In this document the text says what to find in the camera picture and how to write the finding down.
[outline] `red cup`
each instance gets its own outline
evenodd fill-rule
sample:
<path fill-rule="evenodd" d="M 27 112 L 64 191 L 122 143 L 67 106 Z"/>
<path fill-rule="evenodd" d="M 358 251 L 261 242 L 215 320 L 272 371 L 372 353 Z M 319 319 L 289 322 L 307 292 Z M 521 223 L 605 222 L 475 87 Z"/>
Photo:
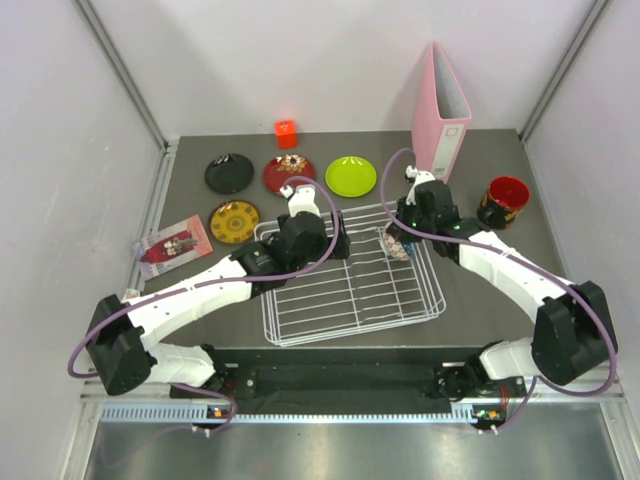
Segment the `red cup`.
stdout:
<path fill-rule="evenodd" d="M 522 180 L 509 176 L 494 178 L 480 202 L 478 218 L 491 228 L 510 227 L 529 198 L 531 192 Z"/>

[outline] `gray tabletop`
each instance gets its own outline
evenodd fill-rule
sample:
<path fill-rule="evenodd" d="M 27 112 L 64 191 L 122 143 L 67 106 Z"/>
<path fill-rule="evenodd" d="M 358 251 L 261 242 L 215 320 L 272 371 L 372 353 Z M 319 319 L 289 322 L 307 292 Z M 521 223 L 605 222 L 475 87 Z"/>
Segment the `gray tabletop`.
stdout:
<path fill-rule="evenodd" d="M 298 147 L 287 151 L 308 157 L 316 167 L 318 179 L 338 157 L 357 155 L 368 159 L 381 173 L 386 161 L 398 149 L 411 145 L 409 132 L 310 133 L 299 134 Z M 251 185 L 232 197 L 213 192 L 204 182 L 204 171 L 215 157 L 224 153 L 241 153 L 249 157 L 256 174 Z M 275 220 L 286 212 L 282 198 L 262 184 L 262 169 L 282 150 L 273 135 L 183 137 L 160 222 L 170 226 L 192 215 L 203 223 L 213 209 L 230 199 L 243 199 L 256 205 L 261 221 Z M 387 186 L 389 200 L 406 195 L 403 178 L 410 156 L 399 160 Z M 500 234 L 530 260 L 553 272 L 561 273 L 555 245 L 538 198 L 528 159 L 514 130 L 471 130 L 467 133 L 449 185 L 462 215 L 473 215 L 489 182 L 496 176 L 514 175 L 532 190 L 532 199 L 509 230 Z M 341 209 L 379 203 L 377 189 L 360 198 L 333 196 Z M 319 206 L 327 210 L 324 199 Z M 211 237 L 214 253 L 165 273 L 147 282 L 145 293 L 166 288 L 218 262 L 233 251 Z M 446 311 L 427 323 L 354 335 L 314 343 L 310 346 L 469 346 L 494 340 L 515 340 L 529 336 L 533 325 L 507 297 L 474 274 L 451 261 L 432 254 L 440 285 L 447 300 Z M 167 338 L 180 345 L 210 343 L 216 347 L 267 347 L 264 338 L 262 308 L 259 299 L 230 305 L 192 323 Z"/>

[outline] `yellow patterned plate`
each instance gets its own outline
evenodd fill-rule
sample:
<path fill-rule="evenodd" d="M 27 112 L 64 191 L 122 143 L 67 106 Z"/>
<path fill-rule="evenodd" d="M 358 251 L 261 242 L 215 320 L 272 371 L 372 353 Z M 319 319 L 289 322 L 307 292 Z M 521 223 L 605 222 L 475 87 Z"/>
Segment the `yellow patterned plate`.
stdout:
<path fill-rule="evenodd" d="M 209 227 L 213 237 L 227 245 L 238 245 L 253 237 L 260 223 L 258 209 L 244 200 L 232 200 L 216 208 Z"/>

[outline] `lime green plate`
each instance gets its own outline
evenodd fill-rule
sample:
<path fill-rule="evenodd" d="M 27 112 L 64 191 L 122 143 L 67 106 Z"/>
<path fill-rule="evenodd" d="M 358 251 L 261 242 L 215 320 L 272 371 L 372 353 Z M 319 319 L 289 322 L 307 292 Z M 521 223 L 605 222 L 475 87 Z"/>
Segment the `lime green plate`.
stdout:
<path fill-rule="evenodd" d="M 324 175 L 329 188 L 342 197 L 361 197 L 376 186 L 378 174 L 373 165 L 360 157 L 334 160 Z"/>

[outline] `white wall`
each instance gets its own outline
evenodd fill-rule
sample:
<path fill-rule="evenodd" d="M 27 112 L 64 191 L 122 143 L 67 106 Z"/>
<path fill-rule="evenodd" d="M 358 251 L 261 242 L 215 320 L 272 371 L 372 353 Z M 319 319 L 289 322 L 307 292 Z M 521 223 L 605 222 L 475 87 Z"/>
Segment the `white wall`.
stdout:
<path fill-rule="evenodd" d="M 410 128 L 441 40 L 473 128 L 520 128 L 591 0 L 94 0 L 164 134 Z"/>
<path fill-rule="evenodd" d="M 639 2 L 612 2 L 528 150 L 571 277 L 605 288 L 640 425 L 639 22 Z"/>
<path fill-rule="evenodd" d="M 0 4 L 0 478 L 53 478 L 66 361 L 120 293 L 159 152 L 68 0 Z"/>

